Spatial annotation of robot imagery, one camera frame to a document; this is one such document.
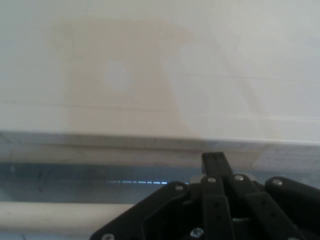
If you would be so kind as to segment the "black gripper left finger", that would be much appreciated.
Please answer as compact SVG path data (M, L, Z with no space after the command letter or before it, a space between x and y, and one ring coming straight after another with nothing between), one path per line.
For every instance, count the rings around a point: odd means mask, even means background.
M233 240L224 181L233 174L223 152L201 155L199 183L169 182L94 232L92 240Z

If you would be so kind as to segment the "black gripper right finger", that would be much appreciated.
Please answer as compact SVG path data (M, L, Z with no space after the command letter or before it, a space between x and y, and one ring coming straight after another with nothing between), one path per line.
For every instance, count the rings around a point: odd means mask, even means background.
M234 174L223 152L212 157L212 172L222 181L232 213L252 219L269 240L320 238L319 189L281 176L260 184Z

